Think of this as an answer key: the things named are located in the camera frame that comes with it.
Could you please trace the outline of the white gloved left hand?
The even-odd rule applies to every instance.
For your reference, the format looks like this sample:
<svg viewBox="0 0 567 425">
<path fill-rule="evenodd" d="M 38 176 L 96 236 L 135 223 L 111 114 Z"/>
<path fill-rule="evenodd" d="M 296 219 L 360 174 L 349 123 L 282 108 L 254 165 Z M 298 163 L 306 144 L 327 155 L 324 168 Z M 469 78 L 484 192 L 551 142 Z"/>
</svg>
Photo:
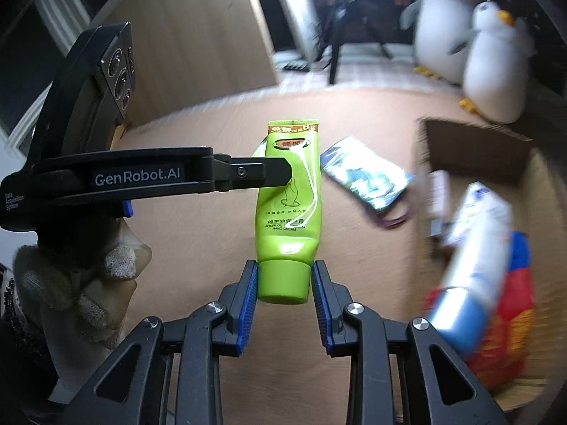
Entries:
<svg viewBox="0 0 567 425">
<path fill-rule="evenodd" d="M 22 246 L 13 259 L 15 306 L 24 326 L 44 328 L 40 310 L 56 315 L 70 311 L 80 339 L 116 348 L 137 287 L 136 279 L 152 259 L 151 248 L 125 220 L 111 223 L 108 236 L 97 244 L 82 235 L 60 249 Z"/>
</svg>

